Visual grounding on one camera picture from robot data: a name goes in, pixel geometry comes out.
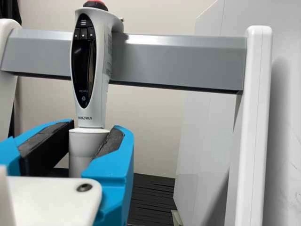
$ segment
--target white device housing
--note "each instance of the white device housing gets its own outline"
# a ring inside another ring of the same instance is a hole
[[[233,110],[234,121],[228,124],[230,128],[221,128],[234,129],[232,150],[228,152],[229,147],[219,144],[223,144],[223,138],[219,137],[220,123],[210,125],[223,112],[220,102],[209,97],[207,108],[195,106],[194,96],[191,100],[194,106],[187,109],[189,112],[195,109],[196,114],[191,117],[188,113],[185,117],[174,190],[176,206],[187,226],[262,225],[272,30],[252,26],[247,29],[246,37],[244,91],[238,94],[236,104],[232,104],[236,111]],[[197,121],[197,117],[202,117],[198,115],[199,110],[204,119]],[[226,138],[231,141],[232,135]]]
[[[86,108],[80,106],[75,90],[73,89],[78,125],[79,127],[85,128],[104,128],[107,91],[110,80],[109,72],[112,71],[112,56],[110,52],[112,48],[111,33],[123,32],[123,24],[115,15],[97,8],[83,7],[76,10],[76,22],[81,14],[86,14],[93,23],[97,51],[93,91],[90,102]]]

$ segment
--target white plastic panel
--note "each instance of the white plastic panel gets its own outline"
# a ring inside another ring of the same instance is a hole
[[[247,37],[242,100],[187,97],[174,194],[184,225],[262,224],[271,30],[254,26]]]
[[[102,198],[91,179],[8,177],[8,184],[17,226],[92,226]],[[78,192],[82,184],[93,187]]]
[[[15,226],[15,216],[6,175],[5,166],[0,165],[0,220],[1,225]]]

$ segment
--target white wall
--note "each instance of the white wall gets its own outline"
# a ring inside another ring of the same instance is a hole
[[[84,0],[19,0],[23,28],[72,31],[74,10]],[[212,0],[107,0],[125,19],[125,32],[194,33],[198,15]],[[122,125],[135,135],[135,172],[175,177],[185,91],[109,86],[106,127]],[[75,119],[70,81],[19,78],[16,130],[62,118]]]

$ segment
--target black rubber pad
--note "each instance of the black rubber pad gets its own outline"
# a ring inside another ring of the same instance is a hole
[[[96,159],[118,150],[123,138],[124,133],[122,131],[116,128],[111,129],[105,141],[100,145],[94,158]]]
[[[46,176],[68,153],[74,121],[48,126],[18,147],[21,176]]]

